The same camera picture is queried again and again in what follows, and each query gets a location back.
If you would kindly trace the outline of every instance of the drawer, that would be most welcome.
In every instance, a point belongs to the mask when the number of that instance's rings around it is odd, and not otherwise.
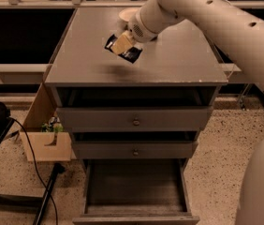
[[[195,132],[74,133],[79,159],[191,158],[198,146]]]
[[[203,130],[213,107],[191,108],[60,108],[63,127],[79,131]]]
[[[197,224],[183,178],[185,159],[90,160],[74,224]]]

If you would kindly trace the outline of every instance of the gray countertop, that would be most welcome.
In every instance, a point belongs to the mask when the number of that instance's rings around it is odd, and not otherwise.
[[[227,78],[202,32],[183,21],[158,39],[137,44],[135,64],[104,49],[119,36],[125,7],[80,7],[46,79],[49,86],[145,86],[226,84]]]

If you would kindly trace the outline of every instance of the gray drawer front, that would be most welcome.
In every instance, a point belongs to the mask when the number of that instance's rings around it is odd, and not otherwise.
[[[68,132],[202,130],[212,107],[189,109],[68,109],[57,110]]]
[[[183,178],[184,159],[89,162],[80,217],[74,224],[194,225]]]
[[[191,158],[197,142],[186,143],[72,143],[78,159],[104,158]]]

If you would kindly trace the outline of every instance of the cabinet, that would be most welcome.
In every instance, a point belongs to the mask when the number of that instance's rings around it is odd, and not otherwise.
[[[75,224],[196,224],[183,170],[227,78],[188,21],[131,65],[104,50],[125,7],[80,7],[46,80],[87,174]]]

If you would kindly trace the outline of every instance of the open bottom drawer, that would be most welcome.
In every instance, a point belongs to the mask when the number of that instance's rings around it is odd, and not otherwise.
[[[178,159],[91,160],[74,224],[197,224]]]

